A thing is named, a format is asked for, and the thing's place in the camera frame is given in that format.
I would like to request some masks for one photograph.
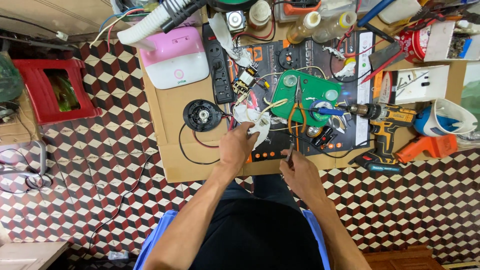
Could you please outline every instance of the solder wire spool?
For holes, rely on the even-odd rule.
[[[311,105],[310,105],[310,109],[318,109],[318,108],[326,108],[326,109],[333,109],[333,106],[330,102],[326,101],[326,100],[316,100],[314,101]],[[322,113],[317,113],[315,111],[309,111],[310,112],[310,116],[317,120],[317,121],[324,121],[324,120],[327,120],[328,118],[330,118],[331,115],[329,114],[322,114]]]

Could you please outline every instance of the blue plastic chair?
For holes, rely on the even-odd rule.
[[[138,255],[137,262],[135,263],[135,267],[133,270],[142,270],[144,267],[144,263],[150,252],[152,252],[153,247],[157,243],[157,241],[162,236],[165,229],[170,225],[172,220],[177,216],[177,211],[175,210],[168,210],[163,214],[162,218],[160,218],[160,222],[158,226],[153,230],[153,232],[147,236],[144,241],[142,250]],[[320,229],[320,225],[317,222],[317,219],[313,215],[310,210],[304,210],[303,216],[307,219],[308,224],[310,225],[313,235],[318,242],[318,249],[320,250],[320,256],[322,257],[322,262],[324,264],[325,270],[330,270],[330,263],[328,261],[327,249],[325,246],[324,236],[322,234],[322,229]]]

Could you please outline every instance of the green cutting mat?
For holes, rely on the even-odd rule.
[[[341,86],[339,84],[332,83],[325,79],[321,79],[319,77],[315,77],[313,75],[303,73],[300,71],[287,70],[282,73],[282,75],[278,80],[278,84],[276,85],[276,90],[272,98],[272,102],[277,102],[281,99],[288,98],[288,103],[282,106],[272,108],[271,111],[274,115],[288,119],[288,116],[290,115],[290,111],[293,108],[293,104],[295,102],[295,90],[297,89],[297,85],[294,85],[292,87],[287,87],[285,86],[285,84],[283,84],[283,78],[290,74],[295,75],[295,77],[300,75],[301,87],[302,89],[304,89],[302,94],[302,99],[303,99],[302,105],[305,108],[309,108],[310,105],[315,101],[311,99],[305,100],[306,98],[316,98],[316,100],[318,99],[324,100],[324,101],[330,102],[332,104],[332,107],[334,107],[334,105],[336,104],[336,99],[332,101],[326,100],[325,93],[328,90],[333,89],[337,91],[337,93],[340,95]],[[305,114],[307,115],[307,125],[309,126],[322,127],[327,123],[328,119],[330,118],[329,115],[326,115],[324,120],[317,121],[311,117],[310,112],[308,110],[305,111]],[[293,113],[292,121],[303,123],[303,118],[299,109],[296,109],[295,113]]]

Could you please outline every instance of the cardboard sheet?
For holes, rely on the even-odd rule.
[[[386,25],[381,23],[378,18],[375,18],[371,23],[382,29],[386,30]],[[289,24],[278,25],[276,37],[274,40],[285,39],[286,29]],[[258,35],[264,36],[268,34],[269,27],[263,30]],[[254,44],[258,41],[254,41],[250,38],[245,38],[241,41],[242,44]],[[381,49],[387,45],[386,42],[382,42],[376,49]],[[464,61],[447,62],[450,64],[450,71],[448,74],[448,86],[446,92],[446,98],[459,104],[461,89],[463,86],[463,77],[465,74],[466,63]],[[405,60],[396,63],[388,70],[408,69],[416,66],[425,65],[439,65],[439,62],[424,63],[421,65],[413,65]],[[210,171],[214,165],[197,165],[186,160],[179,148],[179,131],[183,125],[182,112],[183,108],[191,100],[202,98],[213,101],[213,92],[211,87],[210,77],[189,85],[180,86],[168,90],[155,89],[152,85],[148,75],[144,71],[144,83],[147,100],[150,105],[150,113],[152,115],[155,134],[157,138],[157,144],[160,149],[160,154],[163,161],[165,177],[168,182],[184,182],[204,180],[208,177]],[[405,107],[414,108],[415,104],[406,104]],[[226,126],[225,120],[220,124]],[[210,132],[199,133],[198,137],[201,141],[216,145],[219,139],[225,133],[224,128],[216,128]],[[406,145],[409,140],[413,139],[415,131],[407,128],[399,128],[395,133],[395,147],[394,150],[398,150]],[[184,129],[181,134],[182,146],[189,158],[201,162],[211,162],[218,159],[218,149],[207,149],[195,142],[192,133],[188,129]],[[363,153],[368,148],[358,149],[352,151],[346,157],[342,159],[329,158],[325,155],[313,155],[308,156],[308,159],[312,160],[319,170],[326,170],[332,168],[345,168],[350,167],[348,162],[355,156]],[[336,156],[343,155],[346,151],[333,153]],[[425,155],[419,155],[415,160],[428,159]],[[240,170],[238,175],[256,175],[256,174],[271,174],[279,173],[278,169],[279,160],[266,160],[259,162],[247,163]]]

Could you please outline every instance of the yellow drill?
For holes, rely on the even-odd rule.
[[[399,127],[412,126],[417,113],[411,109],[382,103],[338,107],[346,109],[351,114],[370,119],[371,132],[376,135],[375,148],[357,156],[349,164],[356,162],[371,172],[401,174],[403,168],[397,164],[397,160],[392,155],[394,134]]]

